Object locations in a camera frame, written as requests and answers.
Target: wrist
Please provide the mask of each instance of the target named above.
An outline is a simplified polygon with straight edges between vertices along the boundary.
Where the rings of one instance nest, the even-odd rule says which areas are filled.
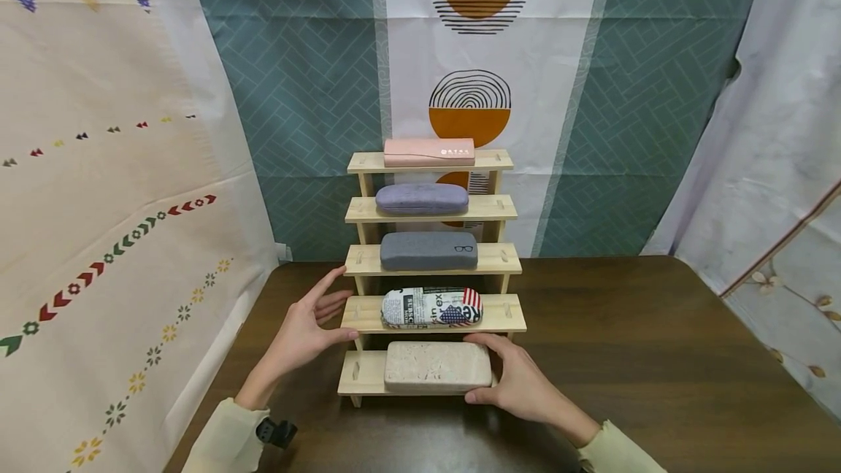
[[[576,449],[590,444],[602,430],[601,424],[566,397],[553,409],[549,424],[558,429]]]
[[[265,370],[258,366],[251,369],[248,378],[245,378],[245,383],[239,389],[237,396],[234,397],[234,403],[249,411],[259,411],[265,409],[269,398],[275,390],[279,377],[272,378]]]

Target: forearm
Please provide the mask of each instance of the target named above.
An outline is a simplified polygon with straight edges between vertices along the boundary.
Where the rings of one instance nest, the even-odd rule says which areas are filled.
[[[258,364],[254,369],[251,369],[251,373],[248,374],[248,378],[245,379],[242,388],[239,389],[237,396],[234,397],[234,403],[249,411],[265,409],[269,398],[272,397],[277,387],[278,381],[278,378],[272,377],[270,373],[266,372]]]
[[[553,409],[552,426],[579,451],[591,473],[665,473],[640,446],[610,421],[599,425],[567,397]]]
[[[254,472],[264,449],[256,427],[269,414],[277,381],[260,364],[251,370],[237,397],[222,401],[201,430],[184,473]]]

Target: dark wooden table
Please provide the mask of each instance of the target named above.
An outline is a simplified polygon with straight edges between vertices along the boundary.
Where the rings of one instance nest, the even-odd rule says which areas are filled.
[[[237,393],[288,304],[332,266],[272,274],[168,472],[180,472],[212,409]],[[515,341],[549,380],[671,473],[841,472],[841,430],[681,262],[530,259],[511,292],[529,329]],[[261,472],[577,471],[552,431],[461,398],[366,398],[354,408],[336,395],[344,351],[283,380],[272,414],[299,432],[287,452],[266,449]]]

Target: curtain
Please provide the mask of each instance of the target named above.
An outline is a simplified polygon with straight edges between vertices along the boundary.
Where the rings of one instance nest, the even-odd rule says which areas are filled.
[[[841,418],[841,0],[756,0],[646,253],[674,253]]]
[[[0,0],[0,63],[1,468],[160,471],[277,264],[199,2]]]
[[[275,239],[295,259],[342,259],[356,241],[343,223],[358,195],[350,154],[392,136],[508,148],[516,170],[502,189],[519,218],[507,240],[522,257],[637,255],[680,184],[751,1],[201,5]]]

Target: wooden display stand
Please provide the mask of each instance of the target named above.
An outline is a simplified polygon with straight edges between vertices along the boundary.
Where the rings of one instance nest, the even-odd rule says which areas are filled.
[[[349,396],[355,407],[361,406],[363,396],[408,396],[385,389],[383,370],[386,351],[365,350],[367,339],[373,334],[424,334],[441,333],[500,333],[509,338],[514,333],[524,333],[526,319],[520,308],[520,299],[507,294],[511,274],[521,274],[522,267],[513,244],[502,242],[505,222],[516,219],[517,212],[510,196],[499,194],[502,171],[511,170],[514,163],[504,150],[476,150],[476,164],[470,167],[416,167],[386,168],[382,152],[357,152],[350,159],[348,174],[359,176],[361,197],[350,200],[345,223],[355,223],[359,245],[351,245],[347,252],[345,276],[356,280],[358,296],[351,296],[345,304],[342,327],[359,330],[356,351],[345,355],[342,377],[339,378],[339,395]],[[415,172],[487,172],[488,194],[470,196],[468,212],[458,215],[387,215],[377,212],[373,174],[400,174]],[[380,241],[384,223],[422,222],[483,222],[482,242],[478,244],[478,265],[470,270],[435,270],[435,272],[394,272],[380,266]],[[483,294],[481,322],[466,328],[428,328],[399,330],[386,328],[380,319],[382,296],[371,296],[374,278],[378,276],[417,274],[483,274],[491,281],[491,288],[499,294]]]

